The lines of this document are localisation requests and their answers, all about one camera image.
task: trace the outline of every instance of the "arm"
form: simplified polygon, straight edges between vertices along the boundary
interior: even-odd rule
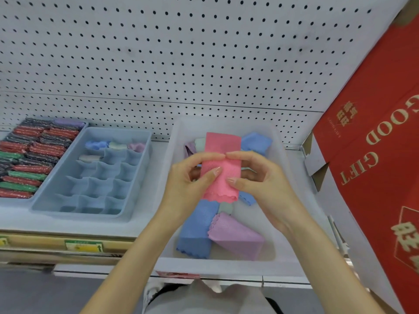
[[[205,190],[221,173],[207,172],[199,180],[202,161],[222,160],[218,153],[195,154],[170,169],[160,206],[132,246],[92,296],[81,314],[130,314],[135,309],[158,257],[169,239],[191,215]]]
[[[241,159],[243,167],[254,170],[244,170],[244,178],[227,181],[252,194],[268,220],[288,239],[327,314],[384,314],[301,204],[278,165],[254,152],[231,152],[227,158]]]

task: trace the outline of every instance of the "gray floor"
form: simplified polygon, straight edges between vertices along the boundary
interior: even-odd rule
[[[0,270],[2,314],[77,314],[102,280],[55,277],[52,274]],[[284,314],[323,314],[312,290],[264,288]],[[141,313],[142,301],[135,313]]]

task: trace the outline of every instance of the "person's right hand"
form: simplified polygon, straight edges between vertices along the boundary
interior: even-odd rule
[[[226,154],[228,159],[242,160],[242,178],[227,178],[232,187],[254,196],[271,224],[280,232],[291,230],[296,219],[307,215],[292,189],[282,168],[264,156],[250,151],[236,151]]]

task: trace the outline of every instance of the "translucent storage container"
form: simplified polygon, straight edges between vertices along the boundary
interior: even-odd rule
[[[144,143],[143,153],[130,149],[90,150],[87,141],[121,144]],[[87,128],[65,162],[34,201],[32,211],[57,218],[89,218],[128,222],[151,155],[151,132],[139,129]],[[100,161],[85,163],[82,154],[100,155]]]
[[[272,122],[186,116],[178,118],[173,127],[156,192],[154,209],[157,209],[162,199],[170,166],[184,159],[183,147],[185,143],[196,138],[205,137],[207,132],[227,133],[242,137],[253,131],[273,140],[266,157],[283,167],[291,185],[298,193],[296,181],[290,170],[287,152],[281,142],[280,131]],[[180,229],[178,229],[166,245],[155,266],[155,270],[217,275],[304,276],[290,244],[270,224],[257,204],[247,206],[241,200],[238,200],[233,203],[233,206],[232,216],[239,222],[262,234],[266,239],[258,260],[243,260],[216,243],[212,244],[209,259],[192,259],[176,251],[180,232]]]
[[[41,120],[55,120],[56,118],[49,118],[49,117],[35,117],[36,119]],[[39,186],[39,189],[35,192],[35,194],[31,198],[2,198],[0,197],[0,207],[13,207],[15,208],[26,208],[28,209],[31,204],[44,192],[44,189],[46,188],[46,185],[48,182],[54,177],[54,175],[57,173],[58,169],[63,165],[65,162],[65,159],[67,158],[68,154],[75,148],[77,142],[80,140],[83,132],[87,129],[89,126],[89,122],[83,121],[85,123],[84,127],[80,130],[77,137],[74,139],[74,141],[70,144],[68,149],[65,151],[63,156],[60,158],[60,160],[55,164],[54,168],[51,170],[51,172],[48,174],[48,176],[45,178],[45,180],[42,182],[42,184]]]

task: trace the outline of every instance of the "blue rolled cloth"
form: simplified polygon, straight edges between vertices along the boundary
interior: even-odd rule
[[[87,141],[84,146],[90,150],[98,150],[109,147],[109,143],[110,141]]]
[[[238,192],[238,197],[244,201],[248,206],[252,206],[253,204],[256,203],[255,198],[250,195],[249,193],[245,193],[245,192]]]
[[[211,252],[208,231],[220,203],[205,199],[199,201],[194,212],[184,222],[179,235],[177,251],[196,259],[207,259]]]
[[[265,156],[266,150],[271,146],[272,139],[259,133],[252,132],[241,138],[241,149],[243,151],[254,151]]]

